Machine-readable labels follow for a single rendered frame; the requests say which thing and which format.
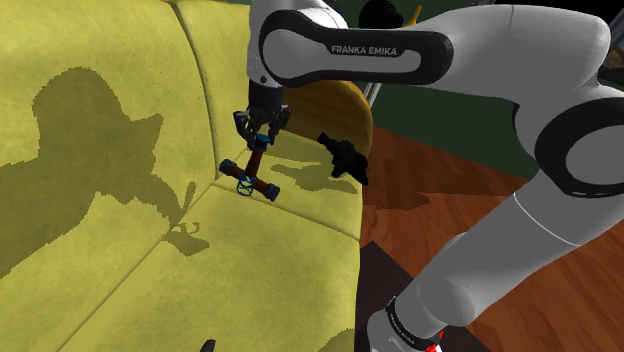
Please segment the black angular object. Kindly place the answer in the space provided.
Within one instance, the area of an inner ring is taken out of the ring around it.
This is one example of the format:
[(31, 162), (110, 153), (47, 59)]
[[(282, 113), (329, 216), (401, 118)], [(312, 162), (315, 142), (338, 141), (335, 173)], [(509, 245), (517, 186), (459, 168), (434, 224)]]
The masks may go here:
[(367, 158), (356, 151), (352, 142), (335, 140), (326, 133), (321, 133), (317, 138), (317, 142), (323, 145), (332, 155), (332, 177), (339, 178), (347, 173), (362, 185), (369, 183), (366, 172), (368, 167)]

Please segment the dark robot stand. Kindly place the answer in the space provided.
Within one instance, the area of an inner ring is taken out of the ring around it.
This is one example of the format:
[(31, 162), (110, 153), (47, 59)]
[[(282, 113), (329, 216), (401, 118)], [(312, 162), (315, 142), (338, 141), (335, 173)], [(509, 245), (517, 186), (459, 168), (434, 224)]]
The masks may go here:
[[(369, 317), (400, 293), (412, 277), (374, 241), (360, 249), (354, 352), (370, 352), (366, 324)], [(465, 327), (447, 327), (441, 338), (443, 352), (491, 352)]]

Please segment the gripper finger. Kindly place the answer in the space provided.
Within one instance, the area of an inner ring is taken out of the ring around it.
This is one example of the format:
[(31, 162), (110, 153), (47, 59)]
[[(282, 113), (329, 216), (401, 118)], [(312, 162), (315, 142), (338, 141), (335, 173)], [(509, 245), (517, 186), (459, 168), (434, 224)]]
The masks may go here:
[(252, 149), (255, 143), (259, 126), (249, 116), (248, 112), (235, 111), (233, 113), (235, 127), (239, 136), (246, 142), (247, 147)]
[(291, 113), (292, 109), (290, 107), (282, 107), (281, 111), (275, 113), (272, 120), (268, 123), (268, 138), (271, 145), (275, 143), (275, 137), (279, 134), (279, 131), (287, 126)]

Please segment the brown tee pipe blue caps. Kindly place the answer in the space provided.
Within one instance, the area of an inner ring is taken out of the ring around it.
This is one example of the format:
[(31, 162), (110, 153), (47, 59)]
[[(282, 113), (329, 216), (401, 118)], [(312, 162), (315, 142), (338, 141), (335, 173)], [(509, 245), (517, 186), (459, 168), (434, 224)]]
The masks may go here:
[(270, 138), (265, 134), (256, 134), (251, 146), (251, 156), (245, 166), (240, 168), (235, 162), (229, 159), (223, 160), (218, 171), (226, 176), (237, 180), (236, 192), (245, 197), (250, 197), (254, 192), (259, 192), (269, 201), (276, 200), (280, 193), (280, 188), (272, 183), (267, 183), (257, 176), (259, 166)]

